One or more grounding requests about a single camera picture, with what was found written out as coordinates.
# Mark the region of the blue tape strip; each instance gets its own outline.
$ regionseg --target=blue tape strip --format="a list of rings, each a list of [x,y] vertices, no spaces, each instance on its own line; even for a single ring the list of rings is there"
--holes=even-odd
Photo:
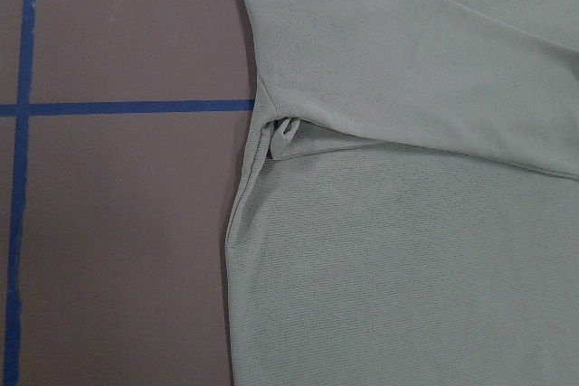
[[[16,116],[15,104],[0,104],[0,117],[15,117],[15,116]]]
[[[26,170],[28,167],[28,120],[30,117],[30,89],[33,76],[34,3],[23,0],[22,31],[20,36],[20,64],[18,67],[18,96],[16,100],[16,127],[14,135],[14,165],[12,172],[12,203],[10,240],[8,243],[8,279],[6,290],[6,325],[4,339],[3,385],[18,382],[20,352],[21,301],[18,289],[18,264],[22,240],[24,206],[26,204]]]
[[[32,104],[30,106],[30,111],[31,115],[34,117],[123,113],[224,112],[252,110],[253,103],[253,99],[47,103]]]

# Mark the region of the gray fabric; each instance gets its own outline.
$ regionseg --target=gray fabric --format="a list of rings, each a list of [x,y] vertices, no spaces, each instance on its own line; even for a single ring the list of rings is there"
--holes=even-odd
[[[245,0],[246,385],[579,384],[579,0]]]

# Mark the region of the blue painter's tape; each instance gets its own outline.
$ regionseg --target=blue painter's tape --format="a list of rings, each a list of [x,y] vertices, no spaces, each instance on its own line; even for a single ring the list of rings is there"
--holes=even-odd
[[[253,99],[47,103],[32,104],[30,112],[33,117],[123,113],[224,112],[253,110],[253,103]]]
[[[21,301],[18,288],[18,264],[22,240],[24,206],[26,204],[26,171],[28,166],[28,121],[30,117],[30,89],[33,76],[34,3],[23,0],[20,62],[18,66],[18,96],[15,105],[14,164],[12,172],[12,202],[10,211],[10,239],[8,242],[8,276],[6,289],[6,317],[4,339],[3,385],[18,383],[20,353]]]
[[[0,117],[15,117],[15,116],[16,116],[15,104],[0,104]]]

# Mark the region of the folded fabric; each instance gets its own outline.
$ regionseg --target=folded fabric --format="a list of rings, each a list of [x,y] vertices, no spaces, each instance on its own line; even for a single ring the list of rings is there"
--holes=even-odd
[[[579,0],[245,0],[236,386],[579,384]]]

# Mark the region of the blue tape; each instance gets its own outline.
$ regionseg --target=blue tape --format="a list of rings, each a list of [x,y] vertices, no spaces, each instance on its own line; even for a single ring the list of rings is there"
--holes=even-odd
[[[254,100],[252,99],[47,103],[32,104],[30,111],[33,117],[123,113],[224,112],[252,110],[253,103]]]
[[[15,104],[0,104],[0,117],[15,117],[15,116],[16,116]]]
[[[23,0],[22,31],[20,36],[20,64],[18,66],[18,96],[15,105],[14,165],[12,172],[12,202],[10,211],[10,239],[8,242],[8,276],[6,289],[6,324],[4,339],[3,385],[18,382],[20,353],[21,301],[18,288],[18,264],[22,240],[24,206],[26,204],[26,171],[28,167],[28,121],[30,117],[30,89],[33,76],[34,3]]]

